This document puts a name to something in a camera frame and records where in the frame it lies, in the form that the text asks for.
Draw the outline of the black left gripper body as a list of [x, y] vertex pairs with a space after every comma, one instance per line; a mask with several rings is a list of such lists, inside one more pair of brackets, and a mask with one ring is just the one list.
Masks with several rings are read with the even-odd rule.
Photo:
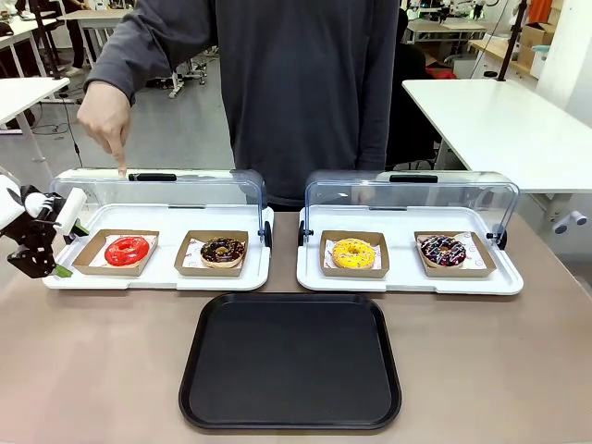
[[29, 278], [52, 275], [56, 270], [52, 247], [56, 219], [66, 200], [56, 193], [42, 193], [33, 185], [22, 185], [18, 191], [7, 187], [6, 196], [6, 236], [18, 245], [7, 261]]

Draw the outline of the person's right hand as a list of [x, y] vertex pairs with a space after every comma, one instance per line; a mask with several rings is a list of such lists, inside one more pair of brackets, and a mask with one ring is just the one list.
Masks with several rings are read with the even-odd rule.
[[88, 84], [77, 117], [87, 135], [115, 159], [119, 176], [125, 177], [125, 144], [130, 134], [128, 97], [115, 86], [94, 80]]

